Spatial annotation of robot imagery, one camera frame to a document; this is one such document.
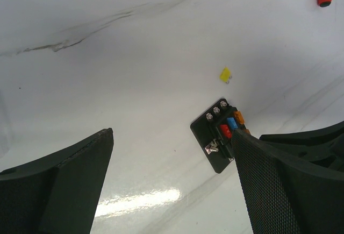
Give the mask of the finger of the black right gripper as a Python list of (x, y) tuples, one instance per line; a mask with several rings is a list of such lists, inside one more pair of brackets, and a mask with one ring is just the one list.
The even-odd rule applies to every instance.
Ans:
[(264, 134), (260, 140), (312, 164), (343, 172), (343, 122), (306, 132)]

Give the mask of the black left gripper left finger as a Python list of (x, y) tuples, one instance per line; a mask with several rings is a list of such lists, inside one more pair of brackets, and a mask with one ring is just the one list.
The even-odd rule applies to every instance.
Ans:
[(100, 130), (1, 172), (1, 233), (90, 233), (113, 151)]

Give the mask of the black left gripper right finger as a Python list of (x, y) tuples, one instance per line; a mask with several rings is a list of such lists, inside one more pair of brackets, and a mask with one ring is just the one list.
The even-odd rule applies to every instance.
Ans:
[(234, 158), (254, 233), (343, 233), (343, 173), (241, 131)]

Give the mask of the red blade fuse front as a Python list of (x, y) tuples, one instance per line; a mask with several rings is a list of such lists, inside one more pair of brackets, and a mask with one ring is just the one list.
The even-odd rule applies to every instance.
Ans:
[(231, 133), (231, 130), (230, 130), (230, 128), (229, 128), (228, 125), (226, 125), (226, 124), (221, 124), (221, 125), (220, 125), (220, 129), (221, 129), (222, 134), (223, 134), (227, 139), (231, 139), (231, 138), (232, 138), (232, 133)]

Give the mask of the blue blade fuse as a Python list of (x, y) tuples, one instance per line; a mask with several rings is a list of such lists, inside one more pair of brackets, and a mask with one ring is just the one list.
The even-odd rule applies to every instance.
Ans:
[(227, 123), (231, 130), (235, 130), (239, 128), (233, 117), (227, 118)]

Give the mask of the black fuse box base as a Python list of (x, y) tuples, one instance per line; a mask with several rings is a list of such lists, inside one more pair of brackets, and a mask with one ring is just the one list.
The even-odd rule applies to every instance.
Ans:
[[(235, 111), (238, 109), (230, 105), (227, 99), (220, 98), (190, 125), (193, 135), (217, 174), (220, 174), (234, 160), (232, 138), (227, 139), (222, 134), (220, 125), (228, 125), (227, 118), (234, 118)], [(237, 123), (237, 125), (240, 130), (247, 129), (245, 124)]]

